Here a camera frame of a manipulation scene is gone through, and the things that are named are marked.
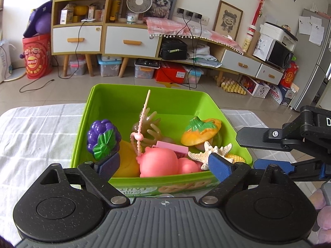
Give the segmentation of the yellow toy corn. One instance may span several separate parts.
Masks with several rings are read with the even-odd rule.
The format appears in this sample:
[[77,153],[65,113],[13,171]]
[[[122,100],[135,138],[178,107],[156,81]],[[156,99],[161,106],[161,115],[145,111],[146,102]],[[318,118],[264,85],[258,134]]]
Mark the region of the yellow toy corn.
[[227,159],[233,159],[232,163],[237,163],[237,162],[245,163],[246,162],[246,160],[243,157],[238,156],[238,155],[234,155],[234,154],[231,154],[231,153],[226,154],[225,157]]

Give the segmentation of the white starfish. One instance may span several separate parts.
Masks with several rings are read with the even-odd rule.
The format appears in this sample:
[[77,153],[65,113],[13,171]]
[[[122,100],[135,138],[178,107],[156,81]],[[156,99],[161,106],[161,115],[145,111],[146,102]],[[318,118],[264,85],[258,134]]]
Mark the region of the white starfish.
[[220,157],[223,157],[228,162],[233,163],[234,159],[226,158],[226,155],[229,153],[229,151],[232,149],[232,144],[229,143],[228,145],[224,147],[217,147],[216,145],[213,147],[208,141],[204,142],[204,151],[200,153],[192,153],[188,151],[188,157],[196,162],[201,163],[201,170],[207,171],[209,170],[209,156],[212,153],[216,153]]

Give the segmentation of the yellow round toy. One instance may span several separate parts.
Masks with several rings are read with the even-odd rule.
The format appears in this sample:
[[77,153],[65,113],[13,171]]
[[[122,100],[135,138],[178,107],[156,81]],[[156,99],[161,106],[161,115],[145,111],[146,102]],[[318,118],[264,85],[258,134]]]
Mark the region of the yellow round toy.
[[136,153],[130,142],[121,140],[120,167],[113,175],[114,178],[138,178],[140,176],[139,164],[136,160]]

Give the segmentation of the purple toy grapes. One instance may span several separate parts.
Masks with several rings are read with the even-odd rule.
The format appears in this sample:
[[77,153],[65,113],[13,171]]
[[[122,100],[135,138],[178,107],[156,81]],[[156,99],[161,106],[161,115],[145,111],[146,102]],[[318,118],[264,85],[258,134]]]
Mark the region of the purple toy grapes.
[[99,161],[120,150],[121,134],[108,119],[94,121],[87,133],[87,150]]

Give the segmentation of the pink toy peach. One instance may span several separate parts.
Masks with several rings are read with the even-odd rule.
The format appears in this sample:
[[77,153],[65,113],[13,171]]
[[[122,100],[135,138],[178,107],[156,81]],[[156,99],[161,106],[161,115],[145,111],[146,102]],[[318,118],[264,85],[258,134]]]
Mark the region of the pink toy peach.
[[186,157],[178,159],[178,174],[201,172],[201,164]]

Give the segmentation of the orange toy pumpkin slice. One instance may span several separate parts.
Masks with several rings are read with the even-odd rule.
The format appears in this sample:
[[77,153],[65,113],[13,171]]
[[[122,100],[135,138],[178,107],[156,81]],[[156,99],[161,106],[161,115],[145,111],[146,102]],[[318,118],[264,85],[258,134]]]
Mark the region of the orange toy pumpkin slice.
[[205,142],[213,144],[219,136],[222,121],[215,118],[201,120],[198,116],[193,117],[181,136],[181,143],[185,146],[204,146]]

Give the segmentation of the pink block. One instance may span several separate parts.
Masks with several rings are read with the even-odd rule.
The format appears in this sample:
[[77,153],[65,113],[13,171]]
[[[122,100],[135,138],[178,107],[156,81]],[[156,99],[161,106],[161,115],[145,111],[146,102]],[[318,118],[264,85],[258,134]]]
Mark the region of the pink block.
[[168,143],[168,142],[164,142],[164,141],[157,141],[156,147],[167,148],[167,149],[174,151],[175,153],[182,154],[184,156],[188,154],[188,147],[186,147],[184,145],[178,145],[178,144]]

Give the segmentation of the pink toy with beaded string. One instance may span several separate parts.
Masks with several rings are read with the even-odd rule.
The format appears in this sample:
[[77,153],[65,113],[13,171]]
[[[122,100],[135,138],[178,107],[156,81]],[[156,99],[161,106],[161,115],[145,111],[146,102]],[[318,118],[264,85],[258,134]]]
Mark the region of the pink toy with beaded string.
[[150,97],[151,90],[148,90],[145,103],[139,118],[137,132],[130,134],[132,147],[136,147],[136,160],[139,164],[141,178],[154,178],[161,176],[170,176],[178,173],[178,158],[174,151],[168,148],[146,147],[145,152],[141,147],[141,142],[144,139],[142,133],[143,120]]

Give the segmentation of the tan toy octopus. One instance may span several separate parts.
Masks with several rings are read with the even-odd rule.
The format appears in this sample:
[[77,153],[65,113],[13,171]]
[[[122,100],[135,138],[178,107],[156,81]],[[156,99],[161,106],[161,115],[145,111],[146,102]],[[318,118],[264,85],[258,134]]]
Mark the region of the tan toy octopus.
[[175,141],[172,138],[166,137],[162,134],[162,131],[159,128],[159,122],[161,121],[161,118],[154,119],[157,115],[157,112],[154,111],[151,114],[149,112],[150,108],[148,107],[145,110],[145,115],[141,126],[141,133],[144,136],[141,145],[143,147],[152,147],[153,145],[156,145],[157,141],[164,141],[175,144]]

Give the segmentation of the yellow egg tray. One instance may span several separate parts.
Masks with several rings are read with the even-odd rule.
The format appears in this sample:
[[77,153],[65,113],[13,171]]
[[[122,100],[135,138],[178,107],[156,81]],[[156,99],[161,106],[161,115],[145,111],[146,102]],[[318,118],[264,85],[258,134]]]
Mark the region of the yellow egg tray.
[[214,79],[216,80],[217,86],[221,87],[223,91],[246,95],[245,89],[237,81],[227,77],[218,78],[218,76],[215,76]]

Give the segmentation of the red box under sideboard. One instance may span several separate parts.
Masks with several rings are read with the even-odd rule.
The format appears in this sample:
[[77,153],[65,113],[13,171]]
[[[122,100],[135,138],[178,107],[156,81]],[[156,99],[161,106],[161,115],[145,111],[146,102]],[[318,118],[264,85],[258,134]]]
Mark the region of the red box under sideboard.
[[158,82],[168,82],[183,84],[186,70],[179,63],[160,62],[160,67],[155,71],[155,80]]

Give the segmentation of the framed cartoon girl picture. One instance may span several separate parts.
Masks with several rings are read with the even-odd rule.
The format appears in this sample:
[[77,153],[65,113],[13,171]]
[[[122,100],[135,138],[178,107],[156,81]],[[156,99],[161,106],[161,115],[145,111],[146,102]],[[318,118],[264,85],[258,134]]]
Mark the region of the framed cartoon girl picture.
[[213,25],[213,31],[224,36],[230,36],[233,40],[236,40],[242,16],[243,10],[220,0]]

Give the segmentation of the black bag on shelf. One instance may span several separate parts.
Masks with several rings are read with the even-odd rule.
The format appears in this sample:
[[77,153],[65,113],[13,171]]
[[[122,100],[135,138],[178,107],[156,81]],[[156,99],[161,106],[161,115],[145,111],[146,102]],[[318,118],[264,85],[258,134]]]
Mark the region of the black bag on shelf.
[[187,44],[177,38],[162,40],[159,57],[166,61],[186,60]]

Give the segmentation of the white paper shopping bag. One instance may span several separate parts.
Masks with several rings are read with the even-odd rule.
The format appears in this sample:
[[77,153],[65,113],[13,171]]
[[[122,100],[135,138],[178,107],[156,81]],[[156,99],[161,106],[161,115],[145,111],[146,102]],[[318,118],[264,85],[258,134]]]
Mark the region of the white paper shopping bag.
[[10,44],[8,40],[3,39],[0,43],[0,83],[11,76],[11,73]]

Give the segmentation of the small white desk fan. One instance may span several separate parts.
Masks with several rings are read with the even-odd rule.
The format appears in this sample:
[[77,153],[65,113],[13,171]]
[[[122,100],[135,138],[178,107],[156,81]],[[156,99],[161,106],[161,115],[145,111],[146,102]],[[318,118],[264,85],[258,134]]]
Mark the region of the small white desk fan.
[[147,12],[152,6],[153,0],[127,0],[127,8],[133,13],[132,21],[137,23],[139,15]]

